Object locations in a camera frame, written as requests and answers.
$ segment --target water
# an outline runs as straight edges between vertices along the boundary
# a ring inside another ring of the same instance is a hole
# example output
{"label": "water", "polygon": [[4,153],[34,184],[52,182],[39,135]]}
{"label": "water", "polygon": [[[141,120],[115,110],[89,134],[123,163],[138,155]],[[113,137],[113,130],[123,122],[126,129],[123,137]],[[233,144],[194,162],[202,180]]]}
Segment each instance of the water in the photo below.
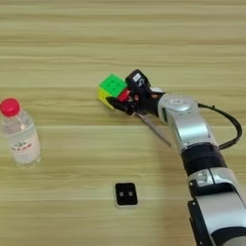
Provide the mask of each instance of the water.
{"label": "water", "polygon": [[19,167],[31,167],[40,161],[40,144],[32,117],[24,110],[3,118],[3,135]]}

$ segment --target plastic water bottle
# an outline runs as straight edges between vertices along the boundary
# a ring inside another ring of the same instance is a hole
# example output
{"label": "plastic water bottle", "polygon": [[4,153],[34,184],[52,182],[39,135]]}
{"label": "plastic water bottle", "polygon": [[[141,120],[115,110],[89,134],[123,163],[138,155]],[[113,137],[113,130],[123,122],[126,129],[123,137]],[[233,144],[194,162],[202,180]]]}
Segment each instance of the plastic water bottle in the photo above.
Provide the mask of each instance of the plastic water bottle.
{"label": "plastic water bottle", "polygon": [[32,117],[16,99],[8,98],[0,105],[3,113],[2,132],[20,167],[29,167],[40,161],[40,144]]}

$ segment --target black cable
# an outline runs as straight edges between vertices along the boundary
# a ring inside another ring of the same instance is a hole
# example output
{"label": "black cable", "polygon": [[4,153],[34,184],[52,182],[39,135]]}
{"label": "black cable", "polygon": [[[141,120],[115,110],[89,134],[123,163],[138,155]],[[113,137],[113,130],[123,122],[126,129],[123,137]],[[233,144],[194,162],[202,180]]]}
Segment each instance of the black cable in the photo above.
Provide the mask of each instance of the black cable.
{"label": "black cable", "polygon": [[222,110],[217,109],[215,106],[211,107],[211,106],[204,105],[204,104],[198,104],[198,107],[199,108],[209,109],[209,110],[212,110],[212,111],[216,111],[216,112],[222,114],[227,119],[229,119],[233,123],[233,125],[235,126],[236,137],[234,139],[232,139],[231,141],[228,141],[228,142],[225,142],[225,143],[219,145],[219,149],[220,150],[224,150],[224,149],[230,148],[233,145],[237,144],[237,142],[240,140],[240,138],[242,136],[242,127],[241,127],[240,123],[233,116],[231,116],[230,114],[228,114],[228,113],[226,113],[226,112],[224,112]]}

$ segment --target robotic arm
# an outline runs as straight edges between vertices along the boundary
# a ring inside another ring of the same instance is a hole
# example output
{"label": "robotic arm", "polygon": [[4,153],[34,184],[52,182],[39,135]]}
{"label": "robotic arm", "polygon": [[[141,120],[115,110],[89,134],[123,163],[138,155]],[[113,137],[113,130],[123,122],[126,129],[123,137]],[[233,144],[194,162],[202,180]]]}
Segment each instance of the robotic arm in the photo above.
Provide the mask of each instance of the robotic arm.
{"label": "robotic arm", "polygon": [[[131,73],[126,83],[129,97],[125,101],[113,97],[107,100],[129,115],[152,113],[171,127],[187,174],[192,197],[187,205],[197,245],[245,246],[246,203],[234,172],[220,153],[239,140],[240,124],[215,107],[151,89],[148,79],[139,70]],[[209,108],[229,118],[237,127],[237,138],[219,146],[199,108]]]}

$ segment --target bottle cap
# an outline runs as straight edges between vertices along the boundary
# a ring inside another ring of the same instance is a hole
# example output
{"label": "bottle cap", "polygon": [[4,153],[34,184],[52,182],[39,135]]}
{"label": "bottle cap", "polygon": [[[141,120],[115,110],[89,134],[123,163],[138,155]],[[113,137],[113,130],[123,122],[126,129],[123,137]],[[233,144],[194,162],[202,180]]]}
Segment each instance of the bottle cap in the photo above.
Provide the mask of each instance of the bottle cap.
{"label": "bottle cap", "polygon": [[14,98],[5,99],[0,105],[0,111],[6,117],[13,117],[20,111],[19,102]]}

